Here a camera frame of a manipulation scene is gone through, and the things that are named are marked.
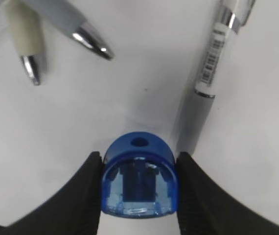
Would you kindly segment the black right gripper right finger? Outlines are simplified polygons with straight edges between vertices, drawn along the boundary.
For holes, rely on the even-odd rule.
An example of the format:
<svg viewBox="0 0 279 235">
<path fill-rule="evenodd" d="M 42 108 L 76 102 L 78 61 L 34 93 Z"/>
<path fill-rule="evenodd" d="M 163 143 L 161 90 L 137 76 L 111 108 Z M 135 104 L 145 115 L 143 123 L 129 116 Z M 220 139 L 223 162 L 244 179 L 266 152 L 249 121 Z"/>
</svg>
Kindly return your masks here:
<svg viewBox="0 0 279 235">
<path fill-rule="evenodd" d="M 179 154 L 176 170 L 182 235 L 279 235 L 279 225 L 230 196 L 187 152 Z"/>
</svg>

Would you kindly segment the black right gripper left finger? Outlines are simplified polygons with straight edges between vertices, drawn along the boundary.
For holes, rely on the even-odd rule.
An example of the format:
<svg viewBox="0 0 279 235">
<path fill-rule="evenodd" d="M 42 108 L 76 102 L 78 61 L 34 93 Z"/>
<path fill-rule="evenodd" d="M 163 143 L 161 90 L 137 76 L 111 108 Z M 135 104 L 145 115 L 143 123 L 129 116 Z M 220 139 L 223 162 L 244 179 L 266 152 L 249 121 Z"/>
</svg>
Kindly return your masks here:
<svg viewBox="0 0 279 235">
<path fill-rule="evenodd" d="M 0 235 L 95 235 L 101 211 L 99 152 L 92 152 L 51 198 L 18 221 L 0 226 Z"/>
</svg>

